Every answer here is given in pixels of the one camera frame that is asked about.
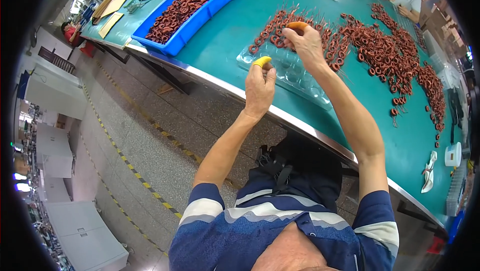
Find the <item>metal table edge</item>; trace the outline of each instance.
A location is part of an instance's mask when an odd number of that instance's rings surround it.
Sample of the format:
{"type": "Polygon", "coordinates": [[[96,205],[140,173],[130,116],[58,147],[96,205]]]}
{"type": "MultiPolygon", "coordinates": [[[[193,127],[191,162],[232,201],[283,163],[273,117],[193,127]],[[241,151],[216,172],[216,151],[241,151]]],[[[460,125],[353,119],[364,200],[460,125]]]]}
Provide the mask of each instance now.
{"type": "MultiPolygon", "coordinates": [[[[117,48],[117,49],[120,49],[120,50],[123,50],[125,48],[125,45],[120,46],[118,44],[115,44],[115,43],[112,43],[112,42],[109,42],[109,41],[106,41],[106,40],[99,40],[99,39],[96,39],[96,38],[93,38],[93,37],[82,37],[82,38],[84,38],[86,40],[93,40],[94,42],[104,44],[106,46],[114,47],[114,48],[117,48]]],[[[128,38],[127,41],[125,42],[125,44],[128,43],[131,40],[132,40],[131,38],[128,38]]]]}
{"type": "MultiPolygon", "coordinates": [[[[172,66],[175,66],[177,68],[180,68],[181,70],[184,70],[185,72],[189,73],[190,75],[193,75],[194,77],[200,78],[202,81],[206,81],[210,84],[213,84],[217,87],[222,88],[225,90],[227,93],[236,96],[237,98],[245,100],[245,91],[237,88],[221,79],[218,79],[208,73],[205,73],[202,70],[199,70],[195,67],[192,67],[188,64],[185,64],[183,62],[177,61],[176,59],[167,57],[165,55],[156,53],[156,52],[148,52],[147,49],[141,46],[136,46],[130,44],[131,38],[127,40],[127,43],[125,45],[126,48],[144,53],[146,55],[149,55],[153,58],[156,58],[157,60],[160,60],[162,62],[165,62],[167,64],[170,64],[172,66]]],[[[284,120],[285,122],[297,127],[299,130],[304,131],[317,141],[321,142],[322,144],[327,145],[331,149],[337,152],[337,154],[340,155],[342,159],[345,161],[349,162],[349,166],[352,167],[354,170],[358,171],[358,160],[357,157],[353,152],[348,150],[347,148],[343,147],[340,145],[338,142],[334,141],[333,139],[327,137],[325,134],[321,133],[317,129],[313,128],[309,124],[303,122],[302,120],[292,116],[291,114],[281,110],[280,108],[271,105],[270,108],[268,109],[268,114],[272,116],[273,118],[276,119],[281,119],[284,120]]],[[[413,205],[415,205],[417,208],[419,208],[424,214],[426,214],[436,225],[438,225],[441,229],[446,230],[445,226],[438,220],[425,206],[423,206],[422,203],[420,203],[417,199],[415,199],[413,196],[410,195],[407,191],[402,189],[396,182],[391,180],[390,178],[387,177],[388,185],[391,187],[394,191],[399,193],[399,195],[409,202],[411,202],[413,205]]]]}

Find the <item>red plastic stool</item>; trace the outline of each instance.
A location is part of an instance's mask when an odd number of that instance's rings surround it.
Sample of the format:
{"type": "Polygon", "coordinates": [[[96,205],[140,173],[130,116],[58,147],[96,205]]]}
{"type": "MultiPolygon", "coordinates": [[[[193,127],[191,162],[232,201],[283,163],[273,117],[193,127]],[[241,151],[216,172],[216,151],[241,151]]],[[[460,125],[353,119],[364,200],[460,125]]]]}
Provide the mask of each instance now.
{"type": "Polygon", "coordinates": [[[95,49],[95,46],[90,42],[86,41],[85,47],[80,48],[80,51],[85,53],[86,56],[93,58],[93,50],[95,49]]]}
{"type": "Polygon", "coordinates": [[[427,250],[428,253],[440,254],[440,251],[445,246],[445,241],[441,238],[434,236],[433,243],[431,244],[430,248],[427,250]]]}

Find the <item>forearm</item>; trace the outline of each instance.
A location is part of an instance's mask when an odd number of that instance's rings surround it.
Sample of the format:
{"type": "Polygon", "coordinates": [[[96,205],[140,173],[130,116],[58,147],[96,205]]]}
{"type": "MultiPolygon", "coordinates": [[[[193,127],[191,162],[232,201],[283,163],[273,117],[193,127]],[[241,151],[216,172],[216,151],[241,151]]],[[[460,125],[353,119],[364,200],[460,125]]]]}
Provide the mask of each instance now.
{"type": "Polygon", "coordinates": [[[420,14],[415,11],[409,12],[407,17],[415,24],[417,24],[420,21],[420,14]]]}
{"type": "Polygon", "coordinates": [[[358,162],[385,155],[380,130],[368,110],[323,62],[310,72],[332,101],[333,109],[358,162]]]}
{"type": "Polygon", "coordinates": [[[77,36],[78,34],[78,31],[75,31],[72,35],[71,35],[71,38],[68,40],[70,43],[73,42],[75,40],[75,37],[77,36]]]}
{"type": "Polygon", "coordinates": [[[244,111],[240,112],[235,122],[215,142],[201,162],[193,181],[194,187],[201,183],[212,183],[220,189],[230,173],[243,141],[257,122],[257,119],[249,117],[244,111]]]}

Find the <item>blue plastic tray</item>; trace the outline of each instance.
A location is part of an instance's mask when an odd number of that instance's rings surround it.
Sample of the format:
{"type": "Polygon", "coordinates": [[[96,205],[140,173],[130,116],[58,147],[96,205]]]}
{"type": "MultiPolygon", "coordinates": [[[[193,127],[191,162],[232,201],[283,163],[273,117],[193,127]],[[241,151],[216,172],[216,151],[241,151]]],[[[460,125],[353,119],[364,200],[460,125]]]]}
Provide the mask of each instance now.
{"type": "Polygon", "coordinates": [[[174,35],[164,45],[155,43],[151,40],[145,39],[148,30],[153,26],[155,19],[164,12],[174,0],[165,0],[162,2],[145,21],[135,30],[131,38],[137,40],[143,46],[160,51],[167,55],[175,56],[185,46],[185,44],[194,36],[214,14],[216,14],[222,7],[232,0],[209,0],[202,7],[200,7],[195,14],[193,14],[182,26],[175,32],[174,35]]]}

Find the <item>red shirt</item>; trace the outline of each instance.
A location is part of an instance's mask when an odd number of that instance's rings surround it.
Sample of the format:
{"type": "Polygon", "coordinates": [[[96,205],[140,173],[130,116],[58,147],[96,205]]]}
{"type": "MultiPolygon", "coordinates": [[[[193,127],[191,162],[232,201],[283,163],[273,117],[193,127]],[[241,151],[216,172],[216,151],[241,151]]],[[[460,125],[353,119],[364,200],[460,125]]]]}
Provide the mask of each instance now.
{"type": "Polygon", "coordinates": [[[65,34],[63,36],[67,39],[70,45],[74,47],[78,47],[82,43],[80,41],[80,32],[77,32],[75,39],[73,39],[73,42],[70,43],[70,38],[74,35],[74,33],[75,33],[75,27],[70,27],[68,28],[67,31],[65,31],[65,34]]]}

